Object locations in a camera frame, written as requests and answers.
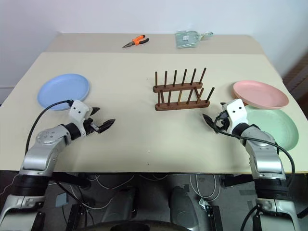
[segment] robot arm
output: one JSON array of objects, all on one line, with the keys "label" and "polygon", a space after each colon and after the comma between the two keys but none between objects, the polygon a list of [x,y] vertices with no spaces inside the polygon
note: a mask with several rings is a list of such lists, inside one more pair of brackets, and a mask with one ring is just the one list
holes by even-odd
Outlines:
[{"label": "robot arm", "polygon": [[[207,115],[203,116],[206,123],[216,132],[225,133],[223,132],[225,130],[228,134],[247,138],[240,139],[240,142],[249,154],[258,197],[254,230],[299,231],[295,206],[288,195],[286,177],[277,149],[268,143],[248,139],[255,138],[275,143],[274,138],[256,125],[248,125],[247,112],[242,100],[222,103],[222,109],[215,122]],[[221,121],[221,127],[217,127],[218,121]]]},{"label": "robot arm", "polygon": [[[102,133],[115,121],[111,119],[101,126],[95,125],[89,116],[98,110],[99,108],[89,107],[81,101],[74,101],[69,112],[71,123],[58,125],[37,135],[35,144],[26,153],[15,179],[13,193],[7,197],[0,214],[0,231],[32,230],[35,221],[43,223],[43,214],[37,209],[43,207],[45,191],[60,152],[78,137],[87,136],[94,131]],[[28,212],[16,214],[16,210]]]}]

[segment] green plate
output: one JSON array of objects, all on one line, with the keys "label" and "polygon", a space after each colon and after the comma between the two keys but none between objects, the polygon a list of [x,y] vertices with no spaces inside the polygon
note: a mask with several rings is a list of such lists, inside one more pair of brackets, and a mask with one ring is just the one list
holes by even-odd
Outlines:
[{"label": "green plate", "polygon": [[257,125],[271,134],[275,141],[289,151],[297,145],[298,130],[293,120],[282,110],[265,110],[246,106],[249,124]]}]

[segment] pliers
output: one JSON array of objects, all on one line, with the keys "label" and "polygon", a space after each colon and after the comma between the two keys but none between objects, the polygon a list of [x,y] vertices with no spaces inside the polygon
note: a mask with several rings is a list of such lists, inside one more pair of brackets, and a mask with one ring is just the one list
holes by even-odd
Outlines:
[{"label": "pliers", "polygon": [[126,44],[125,46],[123,46],[122,48],[125,48],[125,47],[131,47],[133,45],[139,45],[139,44],[144,44],[146,42],[148,42],[150,39],[149,38],[146,38],[145,40],[141,40],[145,38],[145,35],[140,35],[136,38],[134,38],[131,42],[129,42],[128,44]]}]

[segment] white wall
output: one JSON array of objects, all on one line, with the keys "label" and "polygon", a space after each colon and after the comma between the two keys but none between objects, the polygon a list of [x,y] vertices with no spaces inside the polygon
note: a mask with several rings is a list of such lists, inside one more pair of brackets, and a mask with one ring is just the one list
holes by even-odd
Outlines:
[{"label": "white wall", "polygon": [[[0,88],[15,85],[57,32],[253,36],[283,76],[308,50],[307,0],[0,0]],[[0,89],[0,103],[9,93]]]}]

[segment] blue plate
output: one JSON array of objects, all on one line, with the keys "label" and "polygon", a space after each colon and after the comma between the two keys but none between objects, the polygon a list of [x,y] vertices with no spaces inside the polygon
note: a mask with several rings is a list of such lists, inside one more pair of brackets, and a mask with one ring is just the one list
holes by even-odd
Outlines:
[{"label": "blue plate", "polygon": [[[46,108],[63,100],[84,100],[88,95],[90,84],[86,78],[78,74],[64,74],[46,82],[38,93],[39,104]],[[67,103],[59,104],[51,110],[68,109]]]}]

